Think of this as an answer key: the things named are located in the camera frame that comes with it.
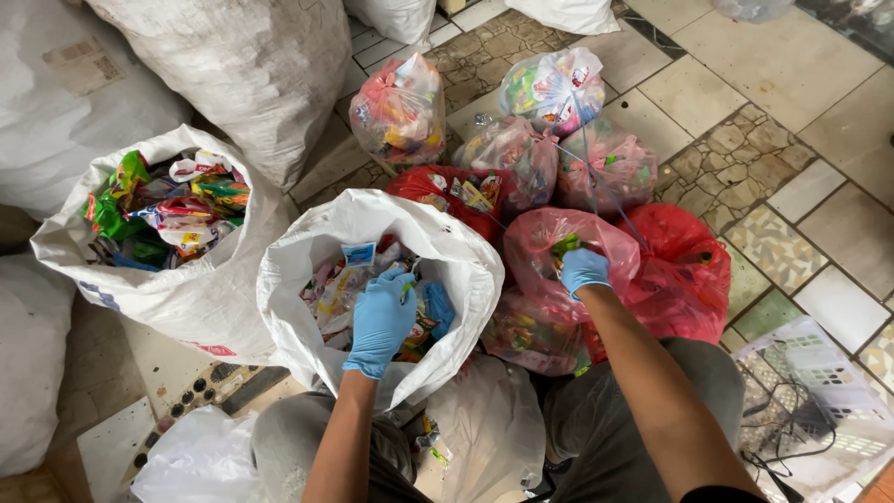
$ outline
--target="red plastic bag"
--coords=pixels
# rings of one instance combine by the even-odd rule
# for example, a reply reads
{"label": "red plastic bag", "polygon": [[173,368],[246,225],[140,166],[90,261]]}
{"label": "red plastic bag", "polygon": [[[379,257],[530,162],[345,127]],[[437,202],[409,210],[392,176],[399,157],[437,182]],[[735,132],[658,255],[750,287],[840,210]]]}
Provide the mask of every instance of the red plastic bag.
{"label": "red plastic bag", "polygon": [[[688,211],[666,203],[631,210],[630,223],[649,251],[620,297],[655,337],[717,344],[730,305],[730,255],[711,229]],[[619,228],[633,235],[622,222]]]}
{"label": "red plastic bag", "polygon": [[552,246],[570,234],[609,260],[609,283],[618,295],[627,290],[639,268],[639,245],[617,227],[592,213],[545,207],[516,218],[503,236],[503,252],[526,297],[536,299],[544,316],[555,323],[590,320],[584,304],[571,299],[559,280]]}
{"label": "red plastic bag", "polygon": [[514,286],[503,292],[481,333],[489,354],[544,376],[563,376],[590,364],[581,325],[553,323]]}
{"label": "red plastic bag", "polygon": [[[472,175],[486,179],[491,173],[501,177],[500,190],[493,198],[493,208],[486,212],[466,206],[463,201],[451,194],[453,179],[460,184],[465,183]],[[500,207],[504,194],[508,191],[510,172],[468,171],[453,166],[414,166],[394,177],[385,191],[392,196],[431,204],[440,211],[458,218],[462,223],[475,229],[489,243],[496,243],[500,235]]]}

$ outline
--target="leg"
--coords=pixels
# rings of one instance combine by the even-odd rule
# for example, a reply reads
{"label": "leg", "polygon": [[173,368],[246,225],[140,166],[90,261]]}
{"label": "leg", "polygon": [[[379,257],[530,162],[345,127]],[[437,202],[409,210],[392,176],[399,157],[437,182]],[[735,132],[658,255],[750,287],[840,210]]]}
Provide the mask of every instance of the leg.
{"label": "leg", "polygon": [[[271,404],[257,418],[251,439],[261,482],[271,503],[299,503],[335,398],[307,392]],[[429,500],[414,488],[409,445],[385,419],[373,420],[369,453],[370,502]]]}
{"label": "leg", "polygon": [[[736,364],[715,345],[678,337],[660,342],[732,444],[745,395]],[[544,418],[547,442],[555,455],[577,458],[552,501],[670,502],[608,362],[555,390],[547,399]]]}

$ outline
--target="plastic crate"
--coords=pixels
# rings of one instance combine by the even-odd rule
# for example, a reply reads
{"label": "plastic crate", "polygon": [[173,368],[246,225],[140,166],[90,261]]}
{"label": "plastic crate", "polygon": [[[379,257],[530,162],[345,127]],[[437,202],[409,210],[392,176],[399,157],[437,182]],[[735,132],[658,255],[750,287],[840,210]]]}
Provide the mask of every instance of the plastic crate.
{"label": "plastic crate", "polygon": [[[832,443],[834,425],[828,451],[769,464],[790,470],[793,475],[782,480],[808,503],[831,501],[894,456],[894,416],[813,318],[793,320],[732,358],[745,380],[745,411],[760,411],[743,417],[741,452],[769,460],[818,451]],[[790,382],[806,390],[781,384],[772,393]],[[746,467],[757,476],[756,468]],[[786,502],[764,471],[758,486],[773,503]]]}

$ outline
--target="blue latex glove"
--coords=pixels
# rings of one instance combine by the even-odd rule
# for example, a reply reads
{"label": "blue latex glove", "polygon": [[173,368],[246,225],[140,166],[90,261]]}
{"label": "blue latex glove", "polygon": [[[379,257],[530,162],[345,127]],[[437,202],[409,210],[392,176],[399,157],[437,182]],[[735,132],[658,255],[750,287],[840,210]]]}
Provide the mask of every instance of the blue latex glove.
{"label": "blue latex glove", "polygon": [[609,260],[586,248],[566,251],[561,259],[561,283],[580,302],[574,293],[583,285],[609,285]]}
{"label": "blue latex glove", "polygon": [[388,269],[369,280],[366,291],[357,297],[354,346],[342,365],[344,370],[361,371],[370,379],[382,378],[416,323],[416,292],[412,288],[403,292],[403,286],[412,281],[413,274],[401,268]]}

